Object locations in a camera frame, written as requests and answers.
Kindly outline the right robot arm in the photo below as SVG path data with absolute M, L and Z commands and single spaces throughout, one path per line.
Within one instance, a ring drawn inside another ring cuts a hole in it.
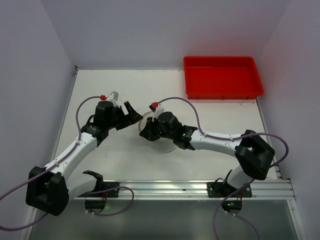
M 206 150 L 235 157 L 239 166 L 232 169 L 224 180 L 224 184 L 233 189 L 239 189 L 251 180 L 264 181 L 275 156 L 275 150 L 253 130 L 211 138 L 208 132 L 183 125 L 169 111 L 157 118 L 148 117 L 139 135 L 149 142 L 171 140 L 183 150 Z

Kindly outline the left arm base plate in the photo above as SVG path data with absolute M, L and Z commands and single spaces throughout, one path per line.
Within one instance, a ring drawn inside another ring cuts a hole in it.
M 81 195 L 85 197 L 84 207 L 88 212 L 101 213 L 107 207 L 108 198 L 117 198 L 120 183 L 117 181 L 103 182 L 101 188 Z

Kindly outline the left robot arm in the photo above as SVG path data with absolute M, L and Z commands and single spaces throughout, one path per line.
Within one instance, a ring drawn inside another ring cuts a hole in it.
M 84 194 L 101 195 L 106 190 L 103 176 L 94 171 L 86 170 L 75 180 L 70 176 L 82 160 L 108 137 L 110 130 L 122 130 L 142 120 L 142 115 L 128 101 L 124 107 L 127 113 L 111 101 L 99 101 L 94 114 L 80 127 L 74 142 L 44 167 L 35 166 L 29 172 L 25 197 L 28 206 L 58 216 L 70 200 Z

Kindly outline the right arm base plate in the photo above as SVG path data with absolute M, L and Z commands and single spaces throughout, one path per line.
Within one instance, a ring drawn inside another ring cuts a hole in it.
M 206 183 L 207 195 L 209 198 L 222 198 L 224 199 L 228 195 L 232 194 L 236 189 L 225 181 L 220 181 L 222 178 L 218 178 L 215 181 L 210 181 Z M 243 199 L 251 198 L 253 196 L 250 186 L 241 190 L 240 192 L 233 194 L 231 198 L 235 200 L 226 200 L 221 204 L 224 211 L 231 214 L 239 214 L 243 207 Z

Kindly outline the white mesh laundry bag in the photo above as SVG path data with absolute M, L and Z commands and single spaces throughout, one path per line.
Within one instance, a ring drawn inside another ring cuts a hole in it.
M 139 132 L 141 132 L 145 128 L 147 124 L 147 118 L 152 116 L 153 116 L 152 111 L 145 112 L 142 115 L 143 119 L 138 122 Z M 153 150 L 162 154 L 168 154 L 177 148 L 177 146 L 171 140 L 166 138 L 159 138 L 155 141 L 151 141 L 150 146 Z

